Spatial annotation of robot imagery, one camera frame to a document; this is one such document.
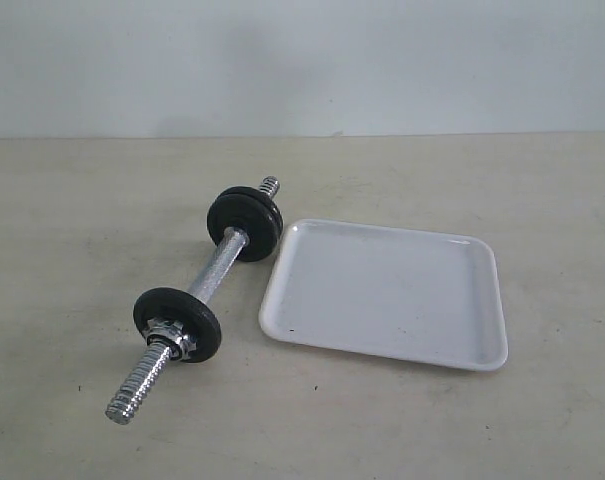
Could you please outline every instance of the tabletop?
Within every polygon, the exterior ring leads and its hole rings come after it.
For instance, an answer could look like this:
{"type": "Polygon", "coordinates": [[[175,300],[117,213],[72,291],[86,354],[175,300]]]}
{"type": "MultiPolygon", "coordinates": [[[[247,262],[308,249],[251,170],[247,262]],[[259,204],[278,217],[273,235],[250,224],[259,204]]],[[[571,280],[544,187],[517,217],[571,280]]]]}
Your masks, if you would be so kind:
{"type": "Polygon", "coordinates": [[[605,133],[0,140],[0,479],[605,478],[605,133]],[[266,175],[285,224],[472,235],[509,359],[471,373],[278,343],[276,254],[236,264],[218,354],[104,408],[144,343],[132,305],[212,252],[215,196],[266,175]]]}

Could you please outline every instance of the white background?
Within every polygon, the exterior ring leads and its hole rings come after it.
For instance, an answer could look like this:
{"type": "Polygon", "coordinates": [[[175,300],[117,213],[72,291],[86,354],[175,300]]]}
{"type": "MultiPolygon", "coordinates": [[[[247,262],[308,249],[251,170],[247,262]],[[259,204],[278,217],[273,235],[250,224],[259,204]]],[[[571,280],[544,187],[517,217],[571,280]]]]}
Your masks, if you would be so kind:
{"type": "Polygon", "coordinates": [[[605,0],[0,1],[0,137],[605,130],[605,0]]]}

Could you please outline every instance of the black weight plate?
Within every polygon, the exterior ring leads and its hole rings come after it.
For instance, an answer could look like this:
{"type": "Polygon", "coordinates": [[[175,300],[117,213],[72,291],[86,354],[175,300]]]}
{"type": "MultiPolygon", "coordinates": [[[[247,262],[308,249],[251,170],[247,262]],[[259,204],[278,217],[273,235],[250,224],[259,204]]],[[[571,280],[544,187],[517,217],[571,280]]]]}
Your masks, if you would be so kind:
{"type": "Polygon", "coordinates": [[[227,227],[237,227],[249,236],[238,260],[257,262],[268,257],[278,244],[281,228],[271,211],[253,197],[231,193],[218,197],[206,217],[209,235],[219,244],[227,227]]]}
{"type": "Polygon", "coordinates": [[[242,195],[247,195],[251,198],[255,198],[262,205],[269,209],[269,211],[273,214],[275,219],[278,222],[278,226],[280,228],[280,233],[278,234],[278,238],[282,235],[282,230],[284,229],[284,223],[282,221],[282,214],[280,213],[280,209],[275,204],[273,199],[269,197],[266,193],[261,192],[260,190],[253,187],[231,187],[224,190],[218,198],[223,197],[224,195],[229,195],[231,193],[239,193],[242,195]]]}
{"type": "Polygon", "coordinates": [[[183,362],[199,363],[211,358],[222,343],[222,330],[214,313],[200,300],[182,290],[159,287],[144,292],[133,307],[133,321],[140,333],[152,318],[177,320],[196,338],[196,350],[183,362]]]}

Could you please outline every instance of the square plate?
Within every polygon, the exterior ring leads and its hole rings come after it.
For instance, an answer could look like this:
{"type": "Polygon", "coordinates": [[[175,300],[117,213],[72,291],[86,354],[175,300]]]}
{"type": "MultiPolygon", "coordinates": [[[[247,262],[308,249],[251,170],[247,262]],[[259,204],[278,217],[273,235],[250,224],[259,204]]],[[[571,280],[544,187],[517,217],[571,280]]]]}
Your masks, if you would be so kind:
{"type": "Polygon", "coordinates": [[[507,358],[493,251],[461,235],[300,220],[260,326],[284,342],[467,370],[507,358]]]}

